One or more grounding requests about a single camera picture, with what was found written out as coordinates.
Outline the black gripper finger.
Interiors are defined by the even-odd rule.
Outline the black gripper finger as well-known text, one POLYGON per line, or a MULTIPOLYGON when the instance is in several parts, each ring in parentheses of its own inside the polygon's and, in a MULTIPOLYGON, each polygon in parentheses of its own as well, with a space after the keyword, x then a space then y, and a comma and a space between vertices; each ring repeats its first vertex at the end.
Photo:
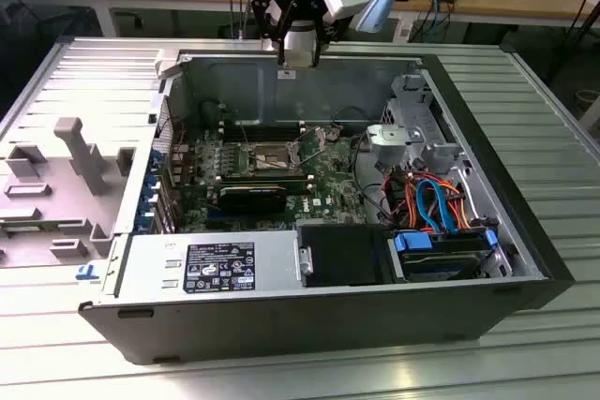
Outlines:
POLYGON ((330 15, 324 0, 311 0, 311 18, 314 25, 314 38, 311 51, 311 66, 317 67, 320 63, 322 51, 335 37, 335 22, 330 15))
POLYGON ((277 50, 277 64, 285 62, 284 40, 287 35, 287 0, 250 0, 251 10, 263 41, 277 50))

